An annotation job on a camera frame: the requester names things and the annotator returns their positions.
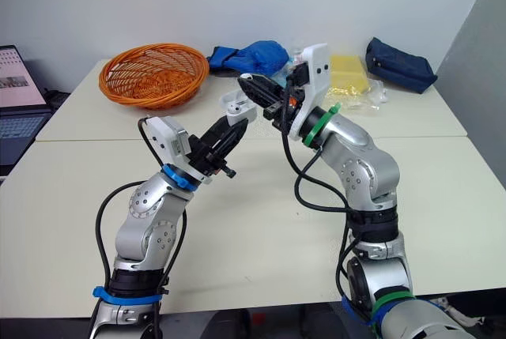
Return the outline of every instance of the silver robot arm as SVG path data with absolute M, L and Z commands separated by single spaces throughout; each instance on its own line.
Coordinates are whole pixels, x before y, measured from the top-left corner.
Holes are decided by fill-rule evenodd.
M 236 174 L 226 166 L 225 157 L 256 118 L 256 106 L 242 92 L 225 95 L 221 106 L 226 115 L 201 138 L 189 136 L 171 117 L 145 121 L 164 165 L 130 197 L 128 214 L 116 235 L 114 271 L 106 285 L 93 291 L 99 302 L 90 338 L 155 337 L 157 307 L 167 293 L 163 285 L 170 268 L 164 268 L 176 241 L 178 220 L 183 215 L 184 227 L 185 208 L 201 183 L 210 183 L 220 170 L 230 178 Z
M 398 230 L 398 165 L 365 130 L 339 115 L 337 107 L 319 107 L 330 84 L 327 45 L 305 48 L 297 60 L 300 64 L 287 78 L 289 106 L 283 106 L 286 91 L 267 77 L 243 74 L 238 82 L 274 127 L 281 130 L 287 124 L 292 139 L 302 138 L 306 146 L 321 149 L 321 157 L 341 180 L 354 254 L 346 267 L 351 303 L 346 296 L 343 303 L 372 320 L 376 333 L 386 339 L 472 338 L 438 307 L 413 297 Z M 282 122 L 283 112 L 287 122 Z

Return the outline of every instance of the green ring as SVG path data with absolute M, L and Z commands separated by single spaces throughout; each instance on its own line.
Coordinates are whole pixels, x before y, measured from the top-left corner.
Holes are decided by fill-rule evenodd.
M 329 111 L 327 111 L 323 116 L 319 119 L 319 121 L 313 126 L 311 131 L 309 131 L 308 136 L 304 138 L 304 145 L 307 147 L 311 145 L 315 136 L 320 132 L 320 130 L 329 122 L 332 115 L 337 114 L 339 109 L 341 108 L 341 103 L 337 102 L 334 106 L 332 106 Z
M 376 301 L 374 307 L 372 308 L 371 316 L 374 316 L 374 314 L 378 311 L 378 309 L 382 307 L 385 303 L 389 303 L 394 299 L 401 299 L 401 298 L 414 298 L 414 296 L 413 294 L 411 294 L 411 292 L 403 290 L 387 294 Z

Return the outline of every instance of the black wire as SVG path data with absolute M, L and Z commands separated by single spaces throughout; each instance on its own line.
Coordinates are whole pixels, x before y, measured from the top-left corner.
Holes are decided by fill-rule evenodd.
M 155 151 L 155 148 L 153 148 L 153 146 L 151 145 L 151 143 L 149 142 L 149 139 L 148 137 L 145 135 L 145 131 L 144 131 L 144 127 L 142 126 L 143 123 L 145 123 L 145 121 L 147 120 L 147 118 L 141 118 L 137 121 L 137 128 L 139 129 L 139 132 L 141 133 L 141 136 L 142 136 L 142 139 L 144 139 L 144 142 L 145 144 L 148 146 L 149 148 L 149 151 L 153 154 L 153 156 L 155 157 L 155 159 L 157 160 L 157 163 L 163 167 L 164 166 L 164 162 L 161 160 L 161 158 L 158 156 L 157 154 L 157 151 Z
M 349 233 L 348 214 L 346 214 L 346 222 L 345 222 L 344 232 L 342 233 L 342 241 L 341 241 L 341 247 L 339 248 L 339 256 L 341 256 L 341 254 L 345 250 L 346 241 L 348 240 L 348 233 Z M 341 270 L 341 273 L 343 274 L 345 279 L 348 280 L 348 273 L 345 271 L 342 264 L 341 264 L 341 266 L 339 266 L 339 264 L 338 264 L 338 269 Z
M 290 88 L 290 82 L 287 82 L 287 85 L 285 87 L 285 92 L 283 94 L 283 105 L 281 109 L 281 139 L 283 141 L 283 149 L 285 151 L 285 156 L 287 161 L 289 162 L 292 169 L 302 178 L 306 179 L 310 183 L 315 183 L 316 185 L 320 185 L 333 193 L 335 193 L 339 199 L 341 199 L 342 203 L 345 205 L 345 208 L 349 208 L 348 202 L 346 201 L 346 197 L 335 187 L 329 185 L 328 183 L 325 183 L 324 181 L 321 181 L 319 179 L 315 179 L 314 177 L 311 177 L 310 175 L 305 174 L 305 172 L 302 172 L 299 167 L 297 167 L 295 160 L 293 159 L 292 153 L 290 152 L 290 146 L 288 142 L 288 106 L 289 106 L 289 88 Z M 319 206 L 319 205 L 313 205 L 313 207 L 310 209 L 317 209 L 319 211 L 329 211 L 329 208 L 326 206 Z M 335 212 L 345 213 L 347 210 L 331 210 Z
M 341 295 L 341 298 L 344 298 L 346 297 L 346 294 L 345 294 L 345 291 L 342 289 L 342 286 L 341 286 L 341 275 L 340 275 L 340 269 L 342 268 L 342 263 L 345 261 L 345 258 L 346 256 L 348 256 L 349 252 L 351 252 L 351 250 L 358 244 L 358 242 L 361 241 L 361 237 L 360 236 L 357 236 L 353 242 L 351 242 L 351 244 L 342 252 L 339 254 L 339 259 L 338 259 L 338 266 L 336 267 L 336 270 L 335 270 L 335 284 L 336 286 L 338 287 L 338 290 L 339 290 L 339 294 Z
M 92 316 L 91 316 L 91 317 L 90 317 L 90 319 L 89 319 L 88 336 L 87 336 L 87 338 L 89 338 L 89 337 L 91 337 L 91 336 L 92 336 L 93 325 L 95 324 L 96 315 L 98 314 L 98 308 L 99 308 L 99 306 L 100 306 L 100 302 L 102 302 L 102 299 L 101 299 L 101 298 L 99 298 L 99 299 L 96 301 L 95 307 L 93 308 L 93 313 L 92 313 Z
M 128 189 L 129 187 L 141 185 L 143 182 L 145 182 L 145 181 L 136 181 L 134 183 L 127 183 L 123 186 L 120 186 L 118 189 L 112 191 L 104 199 L 104 201 L 102 202 L 102 205 L 100 205 L 100 208 L 98 209 L 98 213 L 96 214 L 95 238 L 96 238 L 96 245 L 98 246 L 98 251 L 100 252 L 100 258 L 102 259 L 102 266 L 104 266 L 104 275 L 105 275 L 104 288 L 106 288 L 106 289 L 109 287 L 109 280 L 111 279 L 111 269 L 109 268 L 108 256 L 105 253 L 104 242 L 102 241 L 102 234 L 100 232 L 100 226 L 102 224 L 102 216 L 104 215 L 105 207 L 108 205 L 110 200 L 112 200 L 113 197 L 115 195 L 117 195 L 117 193 L 119 193 L 120 191 Z
M 300 181 L 302 181 L 302 178 L 306 175 L 306 172 L 309 170 L 309 168 L 320 158 L 320 156 L 322 155 L 322 151 L 323 151 L 322 147 L 318 148 L 316 150 L 316 154 L 309 160 L 309 162 L 304 166 L 302 171 L 300 171 L 300 174 L 297 176 L 295 183 L 293 184 L 293 193 L 295 194 L 295 198 L 301 205 L 308 207 L 309 209 L 317 211 L 326 211 L 330 213 L 347 213 L 350 210 L 349 207 L 332 207 L 332 206 L 315 205 L 311 202 L 306 201 L 300 195 Z M 341 195 L 338 196 L 342 201 L 346 202 L 346 205 L 348 204 L 344 196 Z
M 188 220 L 187 211 L 184 210 L 183 211 L 183 225 L 181 227 L 181 235 L 179 236 L 179 240 L 178 240 L 176 248 L 174 250 L 174 254 L 171 257 L 171 261 L 168 262 L 167 269 L 165 270 L 164 275 L 162 276 L 162 278 L 160 279 L 160 282 L 158 283 L 157 290 L 159 292 L 161 292 L 161 289 L 163 288 L 166 281 L 168 280 L 168 274 L 170 273 L 172 267 L 174 266 L 174 262 L 176 261 L 177 255 L 179 254 L 179 251 L 181 250 L 181 246 L 183 245 L 184 235 L 186 234 L 186 231 L 187 231 L 187 220 Z M 159 329 L 160 329 L 160 303 L 155 302 L 153 304 L 153 307 L 155 310 L 154 320 L 153 320 L 155 339 L 160 339 L 160 335 L 159 335 L 160 334 L 160 332 L 159 332 Z

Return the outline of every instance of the yellow package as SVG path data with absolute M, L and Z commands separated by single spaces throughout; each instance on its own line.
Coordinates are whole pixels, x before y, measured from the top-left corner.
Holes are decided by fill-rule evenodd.
M 357 96 L 369 91 L 369 82 L 358 56 L 330 57 L 329 94 Z

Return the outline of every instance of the orange wicker basket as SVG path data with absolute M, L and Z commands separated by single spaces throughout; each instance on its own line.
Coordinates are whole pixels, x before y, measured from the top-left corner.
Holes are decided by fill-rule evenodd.
M 206 58 L 181 44 L 151 44 L 130 49 L 108 62 L 99 86 L 109 100 L 160 109 L 184 104 L 209 73 Z

